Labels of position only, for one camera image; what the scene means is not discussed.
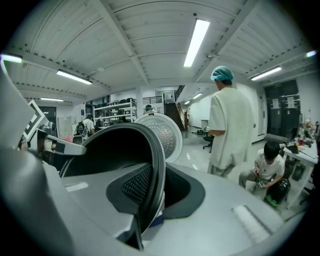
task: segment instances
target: washing machine door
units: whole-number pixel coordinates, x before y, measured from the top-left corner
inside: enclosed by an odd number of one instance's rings
[[[146,113],[139,116],[135,123],[150,128],[160,139],[165,161],[174,163],[181,154],[183,139],[177,124],[168,116],[161,113]]]

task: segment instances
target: fluorescent light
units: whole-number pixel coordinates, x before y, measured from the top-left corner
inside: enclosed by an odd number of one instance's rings
[[[191,67],[199,51],[202,41],[205,38],[210,22],[197,19],[190,42],[189,50],[185,58],[184,67]]]
[[[200,95],[202,94],[202,92],[198,93],[196,96],[194,96],[192,99],[198,98]]]
[[[255,77],[252,77],[251,80],[252,80],[252,81],[255,81],[255,80],[258,80],[258,79],[260,79],[260,78],[264,78],[264,77],[269,76],[269,75],[271,75],[271,74],[273,74],[273,73],[275,73],[275,72],[278,72],[278,71],[280,71],[280,70],[282,70],[282,68],[279,67],[279,66],[277,66],[277,67],[275,67],[275,68],[273,68],[273,69],[270,69],[270,70],[267,71],[267,72],[264,72],[264,73],[262,73],[262,74],[259,74],[259,75],[255,76]]]
[[[63,102],[63,99],[57,99],[57,98],[41,98],[43,101],[53,101],[53,102]]]
[[[315,50],[312,50],[312,51],[309,51],[309,52],[306,53],[307,57],[311,57],[313,55],[316,55],[316,51]]]
[[[8,62],[22,63],[22,58],[19,56],[1,54],[1,59]]]
[[[92,84],[92,82],[89,81],[89,80],[83,79],[83,78],[81,78],[79,76],[76,76],[74,74],[70,74],[70,73],[65,72],[63,70],[60,70],[60,69],[56,72],[56,74],[59,75],[59,76],[63,76],[65,78],[70,78],[70,79],[76,80],[76,81],[84,83],[86,85],[91,85]]]

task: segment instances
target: crouching man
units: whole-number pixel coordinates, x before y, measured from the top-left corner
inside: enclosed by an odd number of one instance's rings
[[[246,188],[247,181],[264,184],[255,185],[255,195],[260,199],[264,199],[267,189],[281,180],[285,173],[285,162],[279,155],[280,146],[276,142],[268,141],[264,145],[264,149],[258,151],[254,162],[255,168],[249,171],[243,171],[239,176],[239,185]]]

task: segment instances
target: black backpack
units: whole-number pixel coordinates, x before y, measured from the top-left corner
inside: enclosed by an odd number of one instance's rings
[[[83,121],[79,122],[75,128],[74,135],[85,136],[88,133],[87,126]]]

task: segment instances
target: desk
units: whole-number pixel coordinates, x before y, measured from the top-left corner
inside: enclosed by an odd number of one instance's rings
[[[295,182],[296,184],[291,184],[290,191],[287,197],[287,209],[291,208],[295,201],[298,199],[299,195],[304,190],[315,165],[318,163],[318,152],[316,142],[312,143],[311,147],[299,146],[299,148],[302,149],[302,152],[304,153],[299,152],[298,154],[294,154],[286,147],[283,150],[284,162],[286,162],[287,156],[290,156],[292,158],[300,160],[305,165],[305,170],[302,174],[301,179],[299,181],[294,180],[293,182]]]

